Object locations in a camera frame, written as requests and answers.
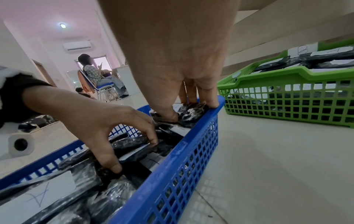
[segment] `person sitting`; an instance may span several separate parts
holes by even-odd
[[[81,54],[78,57],[78,61],[82,64],[82,70],[86,73],[87,77],[93,82],[96,86],[101,86],[113,82],[114,87],[121,98],[129,96],[124,83],[115,76],[104,77],[101,73],[102,64],[96,69],[93,64],[92,58],[88,54]]]
[[[91,99],[94,99],[94,100],[96,99],[95,97],[91,96],[90,94],[85,93],[84,90],[81,87],[76,88],[75,91],[78,94],[83,95],[85,97],[88,97],[88,98],[91,98]]]

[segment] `black sleeve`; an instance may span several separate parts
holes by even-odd
[[[32,86],[51,86],[38,80],[31,75],[18,74],[7,77],[3,87],[0,89],[2,107],[0,110],[0,127],[4,122],[23,122],[38,113],[26,107],[22,100],[23,91]]]

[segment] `white tiled floor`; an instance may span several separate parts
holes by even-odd
[[[141,94],[112,103],[147,104]],[[75,140],[60,123],[43,130],[31,155],[0,162],[2,176]],[[179,223],[354,223],[353,137],[347,127],[222,109],[219,146]]]

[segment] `chair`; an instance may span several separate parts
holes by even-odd
[[[99,101],[102,101],[103,100],[103,97],[102,97],[102,93],[105,93],[105,92],[109,92],[113,97],[114,95],[112,94],[112,90],[117,94],[118,96],[118,93],[115,91],[113,85],[114,83],[113,82],[110,82],[110,83],[107,83],[107,84],[104,84],[104,85],[100,85],[100,86],[95,86],[91,80],[87,77],[86,73],[84,71],[82,71],[81,69],[79,70],[79,72],[81,72],[81,74],[85,77],[85,79],[87,80],[87,82],[89,83],[89,85],[95,90],[95,92],[97,93],[97,99]]]

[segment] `door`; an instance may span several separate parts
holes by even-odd
[[[43,67],[43,65],[39,62],[36,62],[35,60],[33,60],[33,62],[36,64],[37,68],[39,69],[39,71],[42,73],[42,75],[44,76],[44,78],[47,80],[47,82],[49,84],[51,84],[52,86],[56,87],[56,84],[54,83],[54,81],[52,80],[52,78],[49,76],[49,74],[47,73],[47,71],[45,70],[45,68]]]

